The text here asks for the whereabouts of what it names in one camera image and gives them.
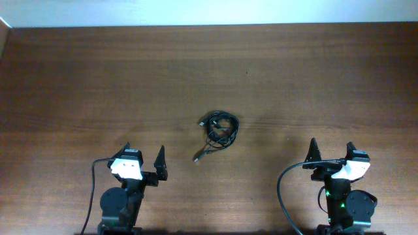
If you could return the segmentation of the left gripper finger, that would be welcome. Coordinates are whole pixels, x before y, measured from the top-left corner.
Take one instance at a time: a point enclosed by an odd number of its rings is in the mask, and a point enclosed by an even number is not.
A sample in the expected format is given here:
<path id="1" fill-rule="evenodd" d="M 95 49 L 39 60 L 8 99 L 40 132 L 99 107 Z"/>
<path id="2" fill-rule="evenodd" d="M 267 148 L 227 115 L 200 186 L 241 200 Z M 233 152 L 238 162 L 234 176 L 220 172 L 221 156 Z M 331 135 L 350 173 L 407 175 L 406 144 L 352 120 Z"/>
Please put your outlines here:
<path id="1" fill-rule="evenodd" d="M 165 160 L 165 147 L 164 146 L 161 146 L 161 149 L 159 150 L 157 158 L 154 162 L 154 167 L 156 169 L 158 180 L 167 181 L 168 170 L 167 170 L 167 164 Z"/>
<path id="2" fill-rule="evenodd" d="M 122 147 L 112 158 L 113 159 L 120 158 L 123 155 L 123 153 L 125 152 L 125 150 L 129 149 L 129 148 L 130 148 L 130 143 L 127 142 L 126 145 L 124 145 L 124 147 Z"/>

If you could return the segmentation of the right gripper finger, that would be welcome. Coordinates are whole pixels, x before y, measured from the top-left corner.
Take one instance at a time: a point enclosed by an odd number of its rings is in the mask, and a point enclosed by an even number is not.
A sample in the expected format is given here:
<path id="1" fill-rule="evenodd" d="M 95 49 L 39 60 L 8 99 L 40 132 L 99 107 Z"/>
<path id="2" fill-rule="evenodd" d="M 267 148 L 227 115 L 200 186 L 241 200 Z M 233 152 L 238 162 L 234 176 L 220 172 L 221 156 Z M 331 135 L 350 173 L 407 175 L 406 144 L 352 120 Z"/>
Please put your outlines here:
<path id="1" fill-rule="evenodd" d="M 353 145 L 352 142 L 348 142 L 347 143 L 347 154 L 346 154 L 346 159 L 354 159 L 355 158 L 355 146 Z"/>
<path id="2" fill-rule="evenodd" d="M 303 165 L 303 169 L 315 169 L 319 165 L 319 161 L 321 161 L 321 152 L 317 145 L 316 139 L 312 138 L 310 140 L 310 146 L 306 158 L 304 160 L 305 165 Z"/>

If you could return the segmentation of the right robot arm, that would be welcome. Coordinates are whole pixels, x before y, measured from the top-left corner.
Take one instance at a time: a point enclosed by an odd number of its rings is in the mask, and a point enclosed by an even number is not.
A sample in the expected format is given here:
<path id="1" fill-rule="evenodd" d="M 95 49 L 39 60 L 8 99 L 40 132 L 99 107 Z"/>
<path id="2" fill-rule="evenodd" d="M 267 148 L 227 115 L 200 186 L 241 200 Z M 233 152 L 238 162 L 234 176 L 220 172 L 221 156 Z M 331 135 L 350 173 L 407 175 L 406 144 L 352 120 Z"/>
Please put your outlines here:
<path id="1" fill-rule="evenodd" d="M 316 139 L 312 138 L 305 158 L 304 169 L 312 169 L 312 181 L 324 186 L 329 223 L 318 225 L 316 234 L 364 234 L 371 227 L 371 217 L 378 204 L 377 198 L 362 190 L 353 190 L 351 184 L 362 179 L 370 168 L 370 157 L 359 151 L 352 142 L 347 143 L 347 153 L 342 159 L 326 161 Z"/>

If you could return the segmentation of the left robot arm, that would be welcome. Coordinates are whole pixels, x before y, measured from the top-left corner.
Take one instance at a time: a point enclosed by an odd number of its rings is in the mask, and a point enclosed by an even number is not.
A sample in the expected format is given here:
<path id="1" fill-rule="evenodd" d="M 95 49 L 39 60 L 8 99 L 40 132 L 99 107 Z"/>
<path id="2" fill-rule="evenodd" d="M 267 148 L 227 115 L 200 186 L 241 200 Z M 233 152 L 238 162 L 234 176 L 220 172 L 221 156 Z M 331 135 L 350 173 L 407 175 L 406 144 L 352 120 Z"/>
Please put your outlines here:
<path id="1" fill-rule="evenodd" d="M 154 172 L 142 170 L 143 157 L 138 149 L 131 149 L 127 143 L 113 157 L 107 166 L 111 174 L 121 183 L 120 187 L 106 190 L 100 199 L 102 209 L 99 234 L 139 235 L 142 229 L 136 222 L 147 187 L 157 187 L 160 181 L 168 179 L 165 148 L 162 146 L 154 162 Z"/>

